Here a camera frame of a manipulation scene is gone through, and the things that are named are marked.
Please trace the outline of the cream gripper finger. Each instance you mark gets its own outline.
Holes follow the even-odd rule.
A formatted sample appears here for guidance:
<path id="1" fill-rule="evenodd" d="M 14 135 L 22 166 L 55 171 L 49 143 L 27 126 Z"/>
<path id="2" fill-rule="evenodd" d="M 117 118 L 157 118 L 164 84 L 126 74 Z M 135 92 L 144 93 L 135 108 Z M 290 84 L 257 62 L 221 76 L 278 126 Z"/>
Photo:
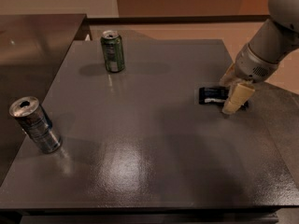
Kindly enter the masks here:
<path id="1" fill-rule="evenodd" d="M 229 90 L 222 112 L 226 115 L 234 114 L 255 92 L 254 87 L 248 83 L 236 83 Z"/>
<path id="2" fill-rule="evenodd" d="M 232 63 L 220 79 L 220 85 L 230 87 L 236 81 L 238 81 L 238 77 L 235 74 L 235 64 Z"/>

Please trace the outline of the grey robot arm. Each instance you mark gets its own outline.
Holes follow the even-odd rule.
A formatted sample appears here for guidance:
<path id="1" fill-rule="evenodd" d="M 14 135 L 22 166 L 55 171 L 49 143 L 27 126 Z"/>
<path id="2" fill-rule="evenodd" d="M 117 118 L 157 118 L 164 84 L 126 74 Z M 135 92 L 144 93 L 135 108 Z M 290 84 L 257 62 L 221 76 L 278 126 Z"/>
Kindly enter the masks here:
<path id="1" fill-rule="evenodd" d="M 255 92 L 254 83 L 271 77 L 299 48 L 299 0 L 268 0 L 270 18 L 240 50 L 220 80 L 229 88 L 222 112 L 234 114 Z"/>

